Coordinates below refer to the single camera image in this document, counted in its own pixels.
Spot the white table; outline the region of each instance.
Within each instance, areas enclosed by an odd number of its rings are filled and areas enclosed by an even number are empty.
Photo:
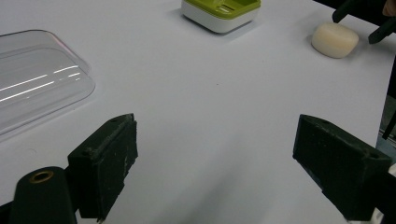
[[[298,118],[374,146],[396,39],[370,46],[376,26],[347,17],[361,41],[330,59],[310,36],[331,15],[267,0],[254,22],[215,35],[181,16],[179,0],[2,1],[0,35],[55,33],[91,65],[96,89],[0,143],[0,203],[23,175],[66,167],[101,124],[133,112],[139,158],[106,223],[346,223],[291,157]]]

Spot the clear plastic container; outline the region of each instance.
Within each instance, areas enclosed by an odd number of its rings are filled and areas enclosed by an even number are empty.
[[[50,32],[0,36],[0,134],[89,96],[89,70]]]

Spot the tabletop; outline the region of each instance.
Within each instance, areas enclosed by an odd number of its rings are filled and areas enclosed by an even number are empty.
[[[310,45],[333,9],[263,0],[257,18],[217,35],[180,0],[0,3],[0,35],[40,29],[91,67],[88,98],[0,142],[0,204],[17,181],[67,155],[108,119],[134,113],[139,157],[106,223],[346,223],[292,156],[300,114],[375,145],[396,39],[376,26],[335,60]],[[78,219],[78,223],[94,223]]]

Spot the white container base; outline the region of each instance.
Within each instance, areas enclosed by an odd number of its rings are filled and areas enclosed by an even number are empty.
[[[181,3],[181,12],[186,17],[198,22],[207,29],[215,33],[224,34],[249,21],[252,21],[257,16],[259,8],[251,10],[248,13],[236,17],[235,19],[224,20],[212,16],[211,14],[183,0]]]

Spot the beige object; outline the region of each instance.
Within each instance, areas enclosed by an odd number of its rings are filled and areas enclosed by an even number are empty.
[[[332,58],[346,57],[358,44],[359,37],[351,29],[333,22],[322,23],[312,37],[312,46]]]

